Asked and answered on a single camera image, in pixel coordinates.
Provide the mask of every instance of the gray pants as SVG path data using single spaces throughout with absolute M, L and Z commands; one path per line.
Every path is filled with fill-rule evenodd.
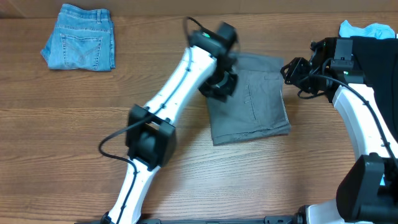
M 226 103 L 207 98 L 215 146 L 290 132 L 282 98 L 282 67 L 281 58 L 239 54 L 233 96 Z

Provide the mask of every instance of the wood grain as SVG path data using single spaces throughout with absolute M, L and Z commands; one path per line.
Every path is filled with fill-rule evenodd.
M 7 0 L 26 18 L 54 18 L 63 3 L 109 9 L 113 16 L 184 16 L 245 13 L 396 12 L 394 0 Z
M 242 51 L 289 62 L 348 19 L 398 29 L 393 13 L 201 16 L 234 25 Z M 54 19 L 0 23 L 0 223 L 96 220 L 116 201 L 126 165 L 101 157 L 99 141 L 126 125 L 165 83 L 185 46 L 181 17 L 115 17 L 116 68 L 51 71 L 39 54 Z M 325 98 L 284 87 L 288 136 L 213 147 L 205 99 L 196 94 L 178 124 L 178 148 L 147 195 L 148 217 L 254 218 L 292 214 L 335 196 L 354 163 L 339 114 Z M 106 150 L 125 155 L 124 138 Z
M 0 1 L 0 18 L 21 18 L 24 15 L 19 11 L 10 0 Z

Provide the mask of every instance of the table surface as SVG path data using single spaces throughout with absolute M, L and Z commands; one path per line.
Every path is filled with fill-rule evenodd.
M 311 40 L 338 35 L 345 19 L 398 29 L 396 13 L 199 16 L 235 26 L 243 52 L 310 56 Z M 99 141 L 125 127 L 133 104 L 157 93 L 186 45 L 181 17 L 114 17 L 116 69 L 52 71 L 39 54 L 55 19 L 0 21 L 0 223 L 99 220 L 114 205 L 126 164 L 102 157 Z M 335 196 L 353 148 L 326 98 L 301 100 L 284 86 L 288 136 L 214 147 L 197 93 L 177 126 L 178 148 L 152 183 L 145 217 L 259 218 L 293 214 Z M 124 137 L 106 150 L 126 155 Z

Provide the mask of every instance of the folded jeans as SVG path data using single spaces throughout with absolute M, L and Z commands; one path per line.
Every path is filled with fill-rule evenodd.
M 281 58 L 238 55 L 238 83 L 232 97 L 225 103 L 206 99 L 215 146 L 290 132 L 282 98 L 282 66 Z
M 115 68 L 113 29 L 108 10 L 63 4 L 41 54 L 50 69 L 110 71 Z

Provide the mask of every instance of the light blue cloth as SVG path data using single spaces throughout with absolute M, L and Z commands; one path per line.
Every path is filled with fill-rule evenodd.
M 340 25 L 339 35 L 341 37 L 374 37 L 376 39 L 395 38 L 396 33 L 390 26 L 384 24 L 371 24 L 365 28 L 353 27 L 348 21 L 344 21 Z
M 113 27 L 106 9 L 63 4 L 41 54 L 50 69 L 110 71 L 115 68 Z

